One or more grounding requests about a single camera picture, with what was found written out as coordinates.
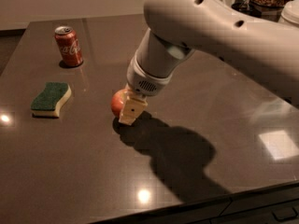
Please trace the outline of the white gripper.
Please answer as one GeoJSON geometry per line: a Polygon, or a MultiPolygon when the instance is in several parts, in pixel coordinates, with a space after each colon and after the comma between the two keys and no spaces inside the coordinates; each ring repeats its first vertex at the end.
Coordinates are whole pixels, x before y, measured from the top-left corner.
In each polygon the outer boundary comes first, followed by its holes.
{"type": "Polygon", "coordinates": [[[147,74],[134,56],[128,66],[127,84],[121,95],[119,123],[132,125],[148,106],[145,96],[157,95],[169,83],[171,77],[154,77],[147,74]]]}

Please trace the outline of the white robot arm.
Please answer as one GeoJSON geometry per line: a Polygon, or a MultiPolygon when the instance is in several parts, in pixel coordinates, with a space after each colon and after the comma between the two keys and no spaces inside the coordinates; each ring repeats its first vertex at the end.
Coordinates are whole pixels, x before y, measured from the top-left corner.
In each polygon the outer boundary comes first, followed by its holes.
{"type": "Polygon", "coordinates": [[[130,125],[197,49],[299,105],[299,29],[253,18],[221,0],[145,0],[148,25],[127,70],[119,122],[130,125]]]}

